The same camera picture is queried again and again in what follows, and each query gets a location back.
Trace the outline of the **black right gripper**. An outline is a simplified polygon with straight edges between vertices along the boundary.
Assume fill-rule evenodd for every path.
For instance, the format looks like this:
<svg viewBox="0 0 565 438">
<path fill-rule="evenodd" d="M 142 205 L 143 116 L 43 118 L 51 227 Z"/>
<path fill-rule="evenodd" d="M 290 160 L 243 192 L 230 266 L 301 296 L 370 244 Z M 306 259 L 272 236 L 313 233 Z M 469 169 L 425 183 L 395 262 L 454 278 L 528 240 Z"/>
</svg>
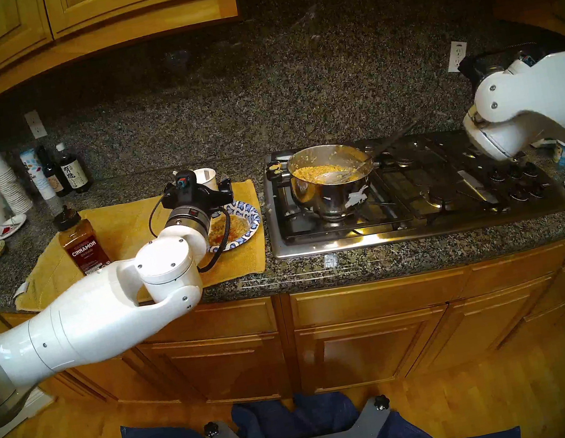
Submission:
<svg viewBox="0 0 565 438">
<path fill-rule="evenodd" d="M 469 54 L 458 63 L 458 71 L 470 81 L 472 91 L 477 90 L 481 82 L 491 74 L 504 71 L 502 66 L 490 64 L 490 59 L 500 54 L 501 50 Z"/>
</svg>

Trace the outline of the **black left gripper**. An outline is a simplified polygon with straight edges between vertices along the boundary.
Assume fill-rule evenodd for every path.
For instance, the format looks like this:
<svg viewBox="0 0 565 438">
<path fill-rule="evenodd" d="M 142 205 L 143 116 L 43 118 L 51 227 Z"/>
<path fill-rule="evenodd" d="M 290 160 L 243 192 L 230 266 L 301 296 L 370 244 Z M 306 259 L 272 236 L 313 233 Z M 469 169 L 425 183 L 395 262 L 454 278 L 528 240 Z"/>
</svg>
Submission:
<svg viewBox="0 0 565 438">
<path fill-rule="evenodd" d="M 199 183 L 187 183 L 184 187 L 179 185 L 165 188 L 161 197 L 161 205 L 170 209 L 171 215 L 179 208 L 187 211 L 196 208 L 209 217 L 221 208 L 233 203 L 232 182 L 226 178 L 217 185 L 218 190 L 212 190 Z"/>
</svg>

